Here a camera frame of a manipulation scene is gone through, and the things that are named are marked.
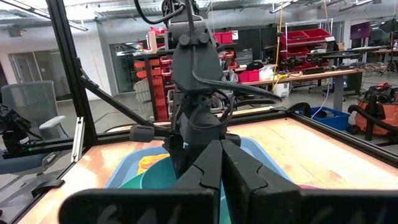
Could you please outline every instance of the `ceiling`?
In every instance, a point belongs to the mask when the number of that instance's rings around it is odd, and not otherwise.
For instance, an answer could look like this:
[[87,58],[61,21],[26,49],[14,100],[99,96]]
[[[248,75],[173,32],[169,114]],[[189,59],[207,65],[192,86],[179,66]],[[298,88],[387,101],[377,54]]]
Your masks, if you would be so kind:
[[[19,0],[32,7],[47,10],[45,0]],[[239,9],[244,10],[249,7],[260,7],[264,10],[272,9],[272,3],[280,4],[281,0],[197,0],[203,14],[206,15],[210,9],[225,10],[225,9]],[[319,6],[319,4],[312,4],[315,2],[322,2],[322,0],[298,0],[296,7],[305,5],[309,7]],[[141,8],[147,16],[161,15],[160,5],[162,0],[140,0]],[[94,18],[98,20],[112,20],[134,18],[138,16],[134,0],[64,0],[67,9],[67,15],[73,21],[92,21]],[[0,2],[0,26],[5,27],[40,27],[48,26],[50,24],[48,19],[43,19],[34,14],[24,12],[8,4]]]

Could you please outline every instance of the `wall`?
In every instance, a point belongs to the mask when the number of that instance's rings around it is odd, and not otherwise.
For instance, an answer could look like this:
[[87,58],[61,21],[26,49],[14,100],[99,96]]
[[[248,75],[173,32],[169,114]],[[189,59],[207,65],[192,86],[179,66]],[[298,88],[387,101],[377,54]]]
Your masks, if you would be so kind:
[[[96,24],[85,25],[89,28],[88,32],[72,29],[77,55],[88,76],[102,90],[111,94]],[[26,29],[22,37],[10,37],[6,30],[0,31],[0,62],[8,83],[17,83],[9,54],[54,49],[58,49],[58,45],[52,27]],[[98,99],[89,91],[87,94],[90,100]]]

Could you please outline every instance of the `table leg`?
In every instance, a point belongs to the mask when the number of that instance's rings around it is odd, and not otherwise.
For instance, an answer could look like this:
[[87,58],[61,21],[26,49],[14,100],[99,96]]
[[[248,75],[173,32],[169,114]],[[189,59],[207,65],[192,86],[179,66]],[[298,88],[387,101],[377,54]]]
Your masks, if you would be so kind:
[[386,53],[384,55],[384,66],[388,66],[388,60],[390,59],[389,53]]
[[344,95],[344,76],[339,75],[335,77],[335,92],[334,92],[333,109],[337,111],[343,110],[343,95]]

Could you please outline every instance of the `ceiling light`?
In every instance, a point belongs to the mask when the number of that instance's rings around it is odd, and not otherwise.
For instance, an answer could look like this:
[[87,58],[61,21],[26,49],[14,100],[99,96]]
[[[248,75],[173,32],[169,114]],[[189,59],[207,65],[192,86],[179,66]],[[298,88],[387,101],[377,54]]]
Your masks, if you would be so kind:
[[365,1],[361,1],[361,2],[356,2],[352,6],[346,7],[344,9],[340,9],[339,12],[347,11],[348,9],[354,9],[356,7],[359,7],[359,6],[362,6],[364,4],[370,3],[371,1],[373,1],[373,0],[365,0]]
[[288,1],[288,2],[286,2],[286,3],[283,3],[283,4],[281,4],[280,6],[276,7],[275,9],[269,11],[269,13],[278,12],[278,11],[280,11],[282,8],[285,8],[285,7],[289,6],[289,5],[291,5],[293,2],[297,2],[297,1],[298,1],[298,0],[291,0],[291,1]]
[[[35,15],[38,15],[38,16],[41,16],[41,17],[44,17],[44,18],[47,18],[47,19],[51,19],[50,14],[48,12],[45,12],[45,11],[40,10],[40,9],[36,9],[36,8],[34,8],[32,6],[29,6],[29,5],[25,4],[25,3],[22,3],[22,2],[19,2],[19,1],[15,1],[15,0],[0,0],[0,2],[4,2],[4,3],[6,3],[6,4],[10,5],[10,6],[17,7],[19,9],[25,10],[25,11],[27,11],[29,13],[32,13],[32,14],[35,14]],[[73,27],[75,29],[81,30],[81,31],[88,31],[88,29],[86,27],[80,26],[80,25],[78,25],[78,24],[76,24],[74,22],[70,22],[69,21],[69,26]]]
[[344,1],[344,0],[329,1],[328,4],[326,4],[326,6],[332,6],[332,5],[342,2],[342,1]]
[[373,0],[365,0],[365,1],[357,2],[357,3],[355,3],[354,5],[355,5],[355,6],[362,6],[363,4],[369,3],[369,2],[371,2],[371,1],[373,1]]

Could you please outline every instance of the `plastic container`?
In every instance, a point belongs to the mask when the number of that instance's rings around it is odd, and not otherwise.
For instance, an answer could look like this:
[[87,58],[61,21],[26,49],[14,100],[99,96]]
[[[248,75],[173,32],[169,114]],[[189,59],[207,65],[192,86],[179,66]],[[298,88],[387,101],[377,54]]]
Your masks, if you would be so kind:
[[310,37],[303,31],[290,31],[287,33],[287,38],[285,33],[282,34],[282,36],[280,37],[280,43],[282,44],[282,46],[286,47],[286,40],[287,44],[294,44],[306,42],[309,39]]
[[282,56],[285,59],[291,58],[293,55],[295,55],[296,57],[305,57],[305,56],[307,56],[308,53],[311,52],[306,47],[289,47],[287,52],[285,49],[283,49],[283,50],[284,50],[284,52],[282,52]]
[[310,29],[304,30],[303,32],[309,36],[308,41],[325,40],[326,37],[331,36],[329,32],[324,29]]
[[260,80],[260,71],[244,71],[238,75],[240,83],[258,82]]
[[216,32],[214,36],[219,44],[232,44],[232,31],[229,32]]
[[174,100],[174,90],[167,91],[167,102],[173,103]]
[[[249,138],[241,138],[241,148],[252,157],[262,162],[270,170],[290,180],[286,173],[274,162],[256,141]],[[169,157],[156,162],[143,174],[137,175],[139,161],[144,156],[156,156],[165,154],[167,151],[162,147],[149,147],[126,156],[118,168],[108,180],[105,188],[122,189],[164,189],[173,185],[176,181],[171,159]],[[221,185],[220,223],[231,223],[229,219],[228,206]]]
[[[319,110],[320,107],[311,108],[311,116]],[[315,121],[321,122],[329,127],[335,128],[337,130],[346,130],[348,127],[348,113],[343,113],[337,110],[333,110],[327,107],[323,107],[321,111],[329,111],[333,114],[331,118],[318,118],[316,116],[313,117]]]
[[155,97],[163,98],[165,95],[163,87],[163,77],[152,78],[152,86],[154,87]]
[[[150,74],[154,77],[154,76],[159,76],[162,75],[162,69],[160,68],[156,68],[156,69],[152,69],[150,71]],[[137,77],[138,78],[146,78],[147,77],[147,71],[143,70],[143,71],[139,71],[137,72]]]
[[290,83],[280,83],[275,86],[274,94],[279,97],[289,97]]
[[165,105],[157,106],[156,112],[157,112],[157,120],[158,121],[165,121],[165,120],[169,119],[169,115],[167,114],[167,107]]

